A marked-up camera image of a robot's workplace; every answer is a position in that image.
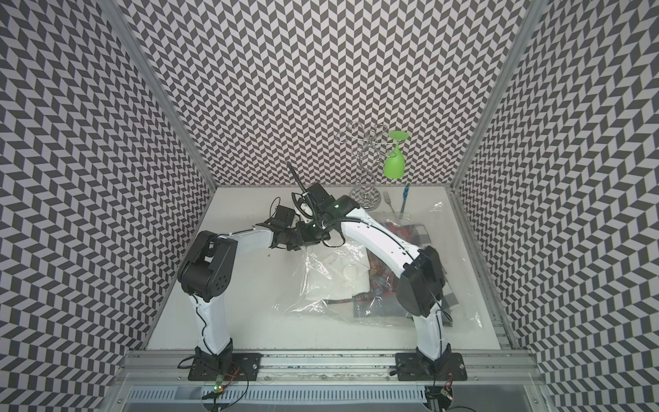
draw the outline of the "black mounting plate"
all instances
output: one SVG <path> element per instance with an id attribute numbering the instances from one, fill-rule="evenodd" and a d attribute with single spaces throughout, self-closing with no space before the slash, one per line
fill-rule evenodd
<path id="1" fill-rule="evenodd" d="M 446 381 L 450 378 L 449 371 L 453 374 L 454 381 L 467 380 L 467 370 L 461 354 L 457 352 L 451 353 L 446 365 L 437 373 L 437 376 L 428 376 L 423 371 L 420 357 L 416 353 L 396 353 L 396 375 L 400 381 Z"/>
<path id="2" fill-rule="evenodd" d="M 238 365 L 240 371 L 233 380 L 255 381 L 261 367 L 262 356 L 260 353 L 234 353 L 231 358 L 232 365 Z M 217 370 L 207 367 L 198 357 L 195 357 L 190 373 L 188 373 L 188 380 L 192 382 L 214 381 L 218 373 Z"/>

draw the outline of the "fork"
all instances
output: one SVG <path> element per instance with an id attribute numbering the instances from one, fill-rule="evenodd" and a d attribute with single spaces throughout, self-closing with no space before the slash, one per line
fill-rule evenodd
<path id="1" fill-rule="evenodd" d="M 396 211 L 393 209 L 393 206 L 391 205 L 391 198 L 389 197 L 389 192 L 384 191 L 384 202 L 389 205 L 391 208 L 391 212 L 393 214 L 396 214 Z"/>

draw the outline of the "black cable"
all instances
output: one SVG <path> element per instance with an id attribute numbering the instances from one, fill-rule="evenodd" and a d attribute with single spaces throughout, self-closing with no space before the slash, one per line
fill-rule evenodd
<path id="1" fill-rule="evenodd" d="M 239 230 L 237 232 L 231 232 L 231 233 L 216 233 L 215 235 L 208 238 L 208 240 L 206 241 L 206 244 L 211 243 L 212 241 L 216 240 L 220 236 L 232 236 L 232 235 L 235 235 L 237 233 L 251 232 L 252 230 L 254 230 L 254 229 L 252 228 L 252 229 Z"/>
<path id="2" fill-rule="evenodd" d="M 194 302 L 198 304 L 199 301 L 197 300 L 197 296 L 192 295 L 192 297 L 194 297 Z M 206 329 L 206 326 L 208 326 L 208 324 L 206 323 L 204 318 L 202 318 L 202 315 L 199 314 L 199 307 L 194 308 L 194 312 L 197 314 L 197 316 L 199 316 L 199 319 L 201 319 L 202 322 L 204 323 L 204 327 L 202 328 L 202 333 L 201 333 L 204 346 L 206 346 L 206 349 L 208 349 L 208 353 L 213 353 L 213 351 L 210 350 L 210 348 L 208 347 L 208 343 L 206 343 L 206 338 L 204 338 L 204 330 Z"/>
<path id="3" fill-rule="evenodd" d="M 331 246 L 331 245 L 328 245 L 327 242 L 325 242 L 324 240 L 323 240 L 323 245 L 325 245 L 327 247 L 341 247 L 341 246 L 345 245 L 345 236 L 343 236 L 343 233 L 341 233 L 341 232 L 339 232 L 339 234 L 341 235 L 341 239 L 343 240 L 343 242 L 340 245 Z"/>
<path id="4" fill-rule="evenodd" d="M 187 358 L 183 359 L 181 362 L 179 362 L 179 366 L 177 366 L 176 368 L 177 368 L 177 369 L 190 369 L 190 368 L 192 368 L 192 365 L 191 365 L 191 364 L 188 365 L 188 366 L 186 366 L 186 367 L 182 367 L 182 366 L 181 366 L 181 363 L 183 363 L 183 362 L 185 362 L 185 361 L 189 361 L 190 359 L 194 359 L 194 355 L 192 355 L 192 356 L 188 356 Z"/>
<path id="5" fill-rule="evenodd" d="M 302 181 L 300 180 L 300 177 L 297 175 L 297 172 L 295 171 L 295 168 L 293 168 L 291 162 L 286 162 L 286 166 L 288 166 L 289 171 L 293 176 L 293 180 L 295 180 L 295 183 L 297 183 L 297 185 L 300 187 L 300 190 L 302 191 L 302 195 L 306 200 L 306 205 L 309 206 L 309 208 L 311 209 L 311 214 L 314 215 L 314 220 L 320 223 L 320 217 L 318 215 L 318 212 L 316 211 L 316 204 L 314 203 L 311 194 L 309 194 L 309 192 L 306 191 L 306 188 L 302 184 Z"/>
<path id="6" fill-rule="evenodd" d="M 330 225 L 333 225 L 333 224 L 335 224 L 335 223 L 340 223 L 340 222 L 347 222 L 347 223 L 363 223 L 364 225 L 367 225 L 368 227 L 372 227 L 373 229 L 377 229 L 377 230 L 381 231 L 382 233 L 384 233 L 385 235 L 387 235 L 392 241 L 394 241 L 394 243 L 395 243 L 396 245 L 398 245 L 398 247 L 400 247 L 401 249 L 403 249 L 403 252 L 407 253 L 407 256 L 409 256 L 410 259 L 414 260 L 414 258 L 412 257 L 412 254 L 410 254 L 410 252 L 408 252 L 407 249 L 404 248 L 403 245 L 401 245 L 401 243 L 400 243 L 399 241 L 397 241 L 393 236 L 391 236 L 391 235 L 390 235 L 389 233 L 387 233 L 386 231 L 380 229 L 379 227 L 377 227 L 377 226 L 375 226 L 375 225 L 371 225 L 371 224 L 369 224 L 369 223 L 367 223 L 367 222 L 365 222 L 365 221 L 363 221 L 363 220 L 361 220 L 361 219 L 358 219 L 358 218 L 337 218 L 337 219 L 333 219 L 333 220 L 330 220 L 330 221 L 326 222 L 326 223 L 325 223 L 325 227 L 330 226 Z"/>
<path id="7" fill-rule="evenodd" d="M 449 409 L 446 409 L 446 410 L 447 411 L 453 411 L 454 409 L 459 409 L 459 408 L 468 409 L 471 412 L 478 412 L 476 409 L 471 409 L 469 406 L 451 406 Z"/>
<path id="8" fill-rule="evenodd" d="M 447 318 L 451 323 L 453 323 L 453 317 L 452 317 L 451 315 L 449 315 L 448 313 L 446 313 L 446 310 L 444 310 L 443 308 L 440 307 L 440 309 L 442 310 L 442 313 L 444 313 L 444 316 L 446 316 L 446 318 Z"/>
<path id="9" fill-rule="evenodd" d="M 222 408 L 221 409 L 222 411 L 226 411 L 228 408 L 234 406 L 236 403 L 238 403 L 239 400 L 241 400 L 247 394 L 247 391 L 249 391 L 249 377 L 247 376 L 247 371 L 245 371 L 245 380 L 247 381 L 247 388 L 245 388 L 245 392 L 243 392 L 243 394 L 238 399 L 233 401 L 229 406 L 227 406 L 226 408 Z"/>
<path id="10" fill-rule="evenodd" d="M 279 197 L 279 196 L 275 197 L 275 198 L 272 200 L 272 203 L 270 204 L 270 217 L 272 217 L 272 216 L 274 215 L 274 214 L 272 213 L 272 205 L 275 204 L 275 201 L 276 201 L 277 199 L 279 199 L 279 203 L 277 203 L 277 206 L 279 206 L 279 205 L 281 204 L 281 197 Z"/>

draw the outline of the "cable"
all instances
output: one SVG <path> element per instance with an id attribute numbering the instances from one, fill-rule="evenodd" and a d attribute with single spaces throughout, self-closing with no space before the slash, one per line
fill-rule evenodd
<path id="1" fill-rule="evenodd" d="M 181 363 L 183 363 L 185 361 L 189 361 L 190 359 L 194 359 L 194 355 L 188 356 L 187 358 L 181 360 L 181 362 L 179 362 L 179 366 L 177 366 L 176 369 L 190 369 L 190 368 L 192 368 L 192 364 L 190 364 L 188 366 L 185 366 L 185 367 L 181 366 Z"/>
<path id="2" fill-rule="evenodd" d="M 239 230 L 239 231 L 237 231 L 237 232 L 231 232 L 231 233 L 216 233 L 215 235 L 209 237 L 207 242 L 210 243 L 211 241 L 217 239 L 217 238 L 220 237 L 220 236 L 232 236 L 232 235 L 236 235 L 236 234 L 238 234 L 238 233 L 251 232 L 252 230 L 254 230 L 254 228 L 252 228 L 252 229 L 245 229 L 245 230 Z"/>
<path id="3" fill-rule="evenodd" d="M 247 381 L 247 388 L 245 388 L 245 392 L 243 392 L 243 394 L 238 399 L 236 399 L 231 404 L 229 404 L 229 406 L 227 406 L 226 408 L 222 408 L 221 409 L 222 411 L 225 411 L 228 408 L 234 406 L 236 403 L 238 403 L 239 400 L 241 400 L 247 394 L 247 391 L 249 391 L 249 377 L 247 376 L 247 371 L 245 371 L 245 380 Z"/>
<path id="4" fill-rule="evenodd" d="M 191 296 L 194 297 L 194 302 L 197 305 L 199 305 L 199 301 L 197 300 L 197 296 L 195 296 L 195 295 L 191 295 Z M 204 318 L 202 318 L 202 315 L 199 314 L 199 307 L 195 307 L 194 312 L 197 314 L 197 316 L 199 316 L 199 319 L 201 319 L 202 322 L 204 323 L 204 327 L 202 328 L 202 333 L 201 333 L 202 341 L 204 342 L 204 346 L 206 346 L 206 349 L 208 349 L 208 353 L 213 353 L 213 351 L 210 350 L 210 348 L 208 347 L 208 343 L 206 343 L 206 338 L 204 337 L 204 330 L 206 329 L 206 326 L 208 326 L 208 324 L 206 323 Z"/>
<path id="5" fill-rule="evenodd" d="M 306 188 L 302 184 L 302 181 L 300 180 L 300 177 L 297 175 L 297 172 L 295 171 L 295 168 L 293 167 L 291 162 L 286 162 L 286 166 L 288 166 L 289 171 L 293 176 L 293 180 L 295 180 L 295 183 L 297 183 L 297 185 L 300 187 L 300 190 L 302 191 L 302 195 L 306 200 L 306 205 L 309 206 L 309 208 L 311 209 L 311 214 L 314 215 L 314 220 L 320 223 L 320 217 L 318 216 L 318 212 L 316 211 L 316 204 L 314 203 L 311 194 L 309 194 L 309 192 L 306 191 Z"/>
<path id="6" fill-rule="evenodd" d="M 333 248 L 341 247 L 341 246 L 345 245 L 345 236 L 343 236 L 342 232 L 339 232 L 339 235 L 341 236 L 341 239 L 343 240 L 343 242 L 340 245 L 338 245 L 338 246 L 328 245 L 327 242 L 325 242 L 325 240 L 323 240 L 323 245 L 325 245 L 326 247 L 333 247 Z"/>
<path id="7" fill-rule="evenodd" d="M 446 313 L 446 310 L 444 310 L 443 308 L 440 307 L 440 309 L 442 310 L 442 313 L 444 313 L 444 316 L 446 316 L 446 318 L 449 320 L 449 322 L 453 323 L 453 317 L 448 313 Z"/>
<path id="8" fill-rule="evenodd" d="M 447 392 L 453 391 L 453 373 L 451 372 L 450 369 L 449 369 L 449 380 L 447 380 L 444 383 L 444 390 L 446 390 Z"/>
<path id="9" fill-rule="evenodd" d="M 272 205 L 275 204 L 275 201 L 279 199 L 279 203 L 277 203 L 277 206 L 281 204 L 281 197 L 277 196 L 272 200 L 272 203 L 270 204 L 270 217 L 272 217 L 274 214 L 272 213 Z"/>
<path id="10" fill-rule="evenodd" d="M 446 409 L 447 411 L 453 411 L 454 409 L 468 409 L 472 412 L 478 412 L 476 409 L 471 409 L 469 406 L 451 406 L 449 409 Z"/>
<path id="11" fill-rule="evenodd" d="M 233 373 L 233 375 L 227 375 L 231 377 L 231 380 L 229 381 L 228 384 L 222 386 L 223 391 L 226 390 L 229 387 L 229 385 L 233 383 L 233 380 L 236 379 L 236 376 L 238 376 L 238 372 L 240 372 L 240 370 L 241 370 L 240 368 L 237 368 L 236 371 Z"/>
<path id="12" fill-rule="evenodd" d="M 392 241 L 394 241 L 394 243 L 395 243 L 396 245 L 398 245 L 398 247 L 400 247 L 401 249 L 403 249 L 403 252 L 405 252 L 405 253 L 407 254 L 407 256 L 410 257 L 410 259 L 414 260 L 414 258 L 412 257 L 412 254 L 411 254 L 411 253 L 410 253 L 405 247 L 403 247 L 403 245 L 401 245 L 401 243 L 400 243 L 399 241 L 397 241 L 393 236 L 391 236 L 391 235 L 390 235 L 389 233 L 387 233 L 386 231 L 380 229 L 379 227 L 377 227 L 377 226 L 375 226 L 375 225 L 371 225 L 370 223 L 365 222 L 365 221 L 363 221 L 363 220 L 361 220 L 361 219 L 359 219 L 359 218 L 337 218 L 337 219 L 332 219 L 332 220 L 330 220 L 330 221 L 328 221 L 328 222 L 325 223 L 325 227 L 323 227 L 323 229 L 325 229 L 327 226 L 330 226 L 330 225 L 333 225 L 333 224 L 335 224 L 335 223 L 339 223 L 339 222 L 346 222 L 346 223 L 363 223 L 364 225 L 367 225 L 368 227 L 372 227 L 373 229 L 377 229 L 377 230 L 381 231 L 382 233 L 384 233 L 385 235 L 387 235 L 387 236 L 389 237 L 389 239 L 391 239 Z"/>

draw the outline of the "round base of rack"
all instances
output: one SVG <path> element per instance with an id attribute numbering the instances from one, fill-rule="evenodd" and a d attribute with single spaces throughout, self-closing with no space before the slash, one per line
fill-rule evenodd
<path id="1" fill-rule="evenodd" d="M 363 188 L 360 186 L 357 186 L 350 191 L 350 197 L 359 203 L 359 206 L 362 206 L 366 211 L 377 208 L 382 200 L 380 192 L 377 189 L 373 188 L 368 193 L 364 193 Z"/>

